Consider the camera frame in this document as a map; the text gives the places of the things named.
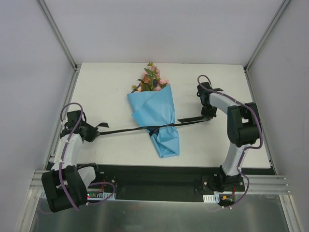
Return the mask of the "black ribbon gold lettering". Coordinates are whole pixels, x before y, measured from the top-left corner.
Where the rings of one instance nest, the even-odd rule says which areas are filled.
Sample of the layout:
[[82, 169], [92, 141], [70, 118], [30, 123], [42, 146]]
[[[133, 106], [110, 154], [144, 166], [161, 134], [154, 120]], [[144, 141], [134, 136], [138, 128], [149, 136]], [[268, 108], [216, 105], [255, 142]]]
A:
[[149, 136], [151, 137], [153, 134], [158, 134], [161, 128], [187, 126], [187, 125], [192, 125], [192, 124], [196, 124], [200, 122], [210, 121], [212, 119], [213, 117], [204, 117], [204, 116], [183, 118], [183, 119], [178, 119], [179, 123], [170, 123], [170, 124], [161, 125], [161, 126], [144, 126], [144, 127], [137, 127], [137, 128], [132, 128], [132, 129], [121, 129], [121, 130], [115, 130], [115, 131], [112, 130], [112, 131], [98, 132], [96, 137], [99, 137], [102, 135], [110, 135], [110, 134], [140, 131], [140, 130], [147, 130], [149, 133]]

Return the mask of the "blue wrapping paper sheet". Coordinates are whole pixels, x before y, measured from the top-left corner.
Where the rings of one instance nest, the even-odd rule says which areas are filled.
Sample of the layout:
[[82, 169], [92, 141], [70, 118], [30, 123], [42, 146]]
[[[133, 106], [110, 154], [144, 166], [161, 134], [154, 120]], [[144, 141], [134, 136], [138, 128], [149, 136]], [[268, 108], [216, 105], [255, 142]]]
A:
[[180, 154], [179, 133], [175, 123], [175, 107], [170, 85], [160, 91], [127, 94], [132, 116], [141, 127], [149, 128], [149, 136], [160, 158]]

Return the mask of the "fake flower stem pink roses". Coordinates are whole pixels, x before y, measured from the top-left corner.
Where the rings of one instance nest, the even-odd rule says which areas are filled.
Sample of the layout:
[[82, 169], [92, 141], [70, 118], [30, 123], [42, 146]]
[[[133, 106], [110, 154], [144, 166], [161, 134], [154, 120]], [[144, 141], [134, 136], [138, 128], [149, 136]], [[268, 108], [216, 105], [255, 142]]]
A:
[[156, 65], [154, 65], [151, 61], [147, 64], [147, 67], [144, 69], [144, 73], [154, 74], [154, 91], [160, 91], [163, 88], [169, 85], [169, 80], [165, 80], [161, 78], [161, 72]]

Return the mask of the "fake flower stem orange blooms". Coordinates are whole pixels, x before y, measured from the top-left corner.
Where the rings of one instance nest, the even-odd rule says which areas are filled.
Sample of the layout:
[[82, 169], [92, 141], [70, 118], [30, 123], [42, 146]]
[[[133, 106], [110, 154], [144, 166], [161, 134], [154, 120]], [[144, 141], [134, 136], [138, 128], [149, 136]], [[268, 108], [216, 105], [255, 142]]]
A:
[[154, 91], [155, 85], [154, 85], [155, 75], [149, 74], [147, 72], [143, 73], [141, 76], [141, 79], [138, 79], [140, 82], [137, 86], [132, 86], [132, 93], [134, 92], [143, 92], [143, 91]]

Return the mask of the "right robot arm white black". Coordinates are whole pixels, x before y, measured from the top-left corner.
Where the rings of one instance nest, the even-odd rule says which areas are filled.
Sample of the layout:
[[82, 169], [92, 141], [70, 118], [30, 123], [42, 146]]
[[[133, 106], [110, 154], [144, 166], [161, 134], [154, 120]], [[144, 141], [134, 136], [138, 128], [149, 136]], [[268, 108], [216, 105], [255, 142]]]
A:
[[227, 115], [228, 153], [218, 174], [208, 181], [210, 189], [224, 192], [242, 181], [241, 166], [247, 149], [252, 149], [256, 140], [263, 141], [259, 113], [255, 103], [240, 103], [224, 94], [222, 89], [213, 89], [208, 82], [197, 86], [197, 96], [205, 119], [216, 117], [217, 110]]

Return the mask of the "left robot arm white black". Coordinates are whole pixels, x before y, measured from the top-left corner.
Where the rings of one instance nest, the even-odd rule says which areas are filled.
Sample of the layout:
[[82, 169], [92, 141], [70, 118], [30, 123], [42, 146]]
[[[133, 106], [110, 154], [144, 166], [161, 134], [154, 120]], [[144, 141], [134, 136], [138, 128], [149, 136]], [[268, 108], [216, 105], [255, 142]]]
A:
[[79, 209], [87, 203], [87, 187], [97, 188], [102, 176], [96, 164], [77, 167], [84, 142], [91, 143], [99, 136], [97, 127], [86, 122], [81, 110], [67, 113], [67, 122], [60, 134], [61, 154], [50, 171], [42, 174], [42, 185], [51, 212], [69, 208]]

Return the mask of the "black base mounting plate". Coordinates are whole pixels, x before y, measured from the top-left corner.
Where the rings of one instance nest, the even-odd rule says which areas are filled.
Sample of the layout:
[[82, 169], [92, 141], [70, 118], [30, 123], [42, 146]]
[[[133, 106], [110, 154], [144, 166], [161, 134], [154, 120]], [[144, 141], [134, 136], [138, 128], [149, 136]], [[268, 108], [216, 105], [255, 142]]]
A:
[[159, 166], [97, 166], [99, 176], [90, 185], [117, 200], [202, 202], [206, 195], [234, 198], [247, 192], [240, 174], [225, 177], [221, 168]]

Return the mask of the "aluminium front rail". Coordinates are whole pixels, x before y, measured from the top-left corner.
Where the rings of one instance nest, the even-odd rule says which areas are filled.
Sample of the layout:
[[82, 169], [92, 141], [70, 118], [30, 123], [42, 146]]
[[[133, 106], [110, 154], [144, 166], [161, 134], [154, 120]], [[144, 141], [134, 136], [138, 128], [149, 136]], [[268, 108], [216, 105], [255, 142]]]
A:
[[291, 195], [290, 185], [287, 178], [281, 175], [247, 175], [242, 184], [248, 188], [248, 194], [267, 194], [267, 195]]

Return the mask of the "left aluminium frame post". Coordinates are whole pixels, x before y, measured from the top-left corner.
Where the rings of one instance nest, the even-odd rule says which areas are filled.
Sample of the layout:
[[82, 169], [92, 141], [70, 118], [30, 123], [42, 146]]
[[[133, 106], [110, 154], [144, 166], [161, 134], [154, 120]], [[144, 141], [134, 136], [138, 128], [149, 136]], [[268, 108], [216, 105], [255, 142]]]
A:
[[65, 42], [62, 33], [60, 32], [54, 17], [51, 14], [51, 11], [44, 0], [36, 0], [43, 16], [45, 17], [55, 39], [57, 40], [63, 54], [65, 55], [67, 61], [69, 62], [70, 66], [74, 71], [78, 69], [78, 64], [76, 63], [75, 59], [73, 58], [67, 43]]

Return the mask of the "aluminium frame post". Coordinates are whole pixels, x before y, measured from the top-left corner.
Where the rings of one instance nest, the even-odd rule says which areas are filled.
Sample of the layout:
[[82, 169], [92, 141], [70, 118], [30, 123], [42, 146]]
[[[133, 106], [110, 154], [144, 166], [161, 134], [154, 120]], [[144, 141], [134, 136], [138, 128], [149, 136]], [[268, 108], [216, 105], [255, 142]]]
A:
[[252, 55], [250, 56], [248, 62], [244, 66], [244, 72], [245, 73], [248, 73], [249, 69], [251, 68], [251, 66], [255, 62], [255, 60], [256, 60], [257, 56], [259, 55], [259, 53], [261, 52], [262, 48], [266, 45], [267, 40], [271, 36], [273, 30], [275, 29], [275, 27], [279, 23], [280, 19], [282, 18], [283, 14], [285, 13], [285, 11], [287, 10], [287, 8], [289, 7], [289, 5], [292, 2], [293, 2], [292, 0], [283, 0], [281, 2], [280, 6], [278, 7], [274, 16], [272, 17], [269, 25], [267, 26], [265, 32], [263, 33], [261, 39], [259, 40], [257, 46], [255, 47]]
[[36, 0], [43, 16], [45, 17], [55, 39], [57, 40], [63, 54], [65, 55], [67, 61], [69, 62], [70, 66], [74, 71], [78, 69], [78, 64], [76, 63], [75, 59], [73, 58], [67, 43], [65, 42], [62, 33], [60, 32], [54, 17], [51, 14], [51, 11], [44, 0]]

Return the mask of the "right aluminium frame post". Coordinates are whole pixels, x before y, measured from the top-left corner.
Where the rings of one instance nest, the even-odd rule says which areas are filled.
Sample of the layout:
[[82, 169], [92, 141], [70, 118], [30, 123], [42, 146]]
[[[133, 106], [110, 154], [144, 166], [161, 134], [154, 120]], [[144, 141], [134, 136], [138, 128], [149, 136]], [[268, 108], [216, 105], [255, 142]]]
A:
[[271, 36], [273, 30], [275, 29], [275, 27], [279, 23], [280, 19], [282, 18], [283, 14], [285, 13], [285, 11], [287, 10], [287, 8], [289, 7], [289, 5], [292, 2], [293, 2], [292, 0], [283, 0], [281, 2], [280, 6], [278, 7], [274, 16], [272, 17], [269, 25], [267, 26], [265, 32], [263, 33], [261, 39], [259, 40], [257, 46], [255, 47], [252, 55], [250, 56], [248, 62], [244, 66], [244, 72], [245, 73], [248, 73], [249, 69], [251, 68], [251, 66], [255, 62], [255, 60], [256, 60], [257, 56], [259, 55], [259, 53], [261, 52], [262, 48], [266, 45], [267, 40]]

